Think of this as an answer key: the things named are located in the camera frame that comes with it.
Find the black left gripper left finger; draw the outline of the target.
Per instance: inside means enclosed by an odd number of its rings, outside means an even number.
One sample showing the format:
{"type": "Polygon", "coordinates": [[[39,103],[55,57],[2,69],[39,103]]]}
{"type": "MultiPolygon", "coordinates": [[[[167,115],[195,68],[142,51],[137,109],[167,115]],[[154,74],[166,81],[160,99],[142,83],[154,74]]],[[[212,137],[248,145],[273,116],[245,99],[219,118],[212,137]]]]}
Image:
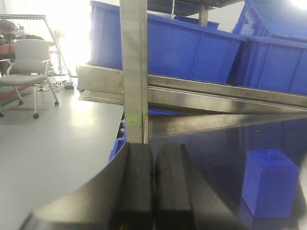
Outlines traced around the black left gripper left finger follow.
{"type": "Polygon", "coordinates": [[[153,227],[153,154],[125,143],[86,184],[34,210],[22,230],[150,230],[153,227]]]}

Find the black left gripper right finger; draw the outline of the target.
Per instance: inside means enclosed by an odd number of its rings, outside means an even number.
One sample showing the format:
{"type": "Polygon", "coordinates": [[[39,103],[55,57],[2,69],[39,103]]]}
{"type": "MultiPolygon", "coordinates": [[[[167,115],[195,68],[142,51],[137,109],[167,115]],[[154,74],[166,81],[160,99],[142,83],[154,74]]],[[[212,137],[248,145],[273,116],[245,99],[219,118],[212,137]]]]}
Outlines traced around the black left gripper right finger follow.
{"type": "Polygon", "coordinates": [[[163,144],[155,162],[158,230],[244,230],[203,178],[184,144],[163,144]]]}

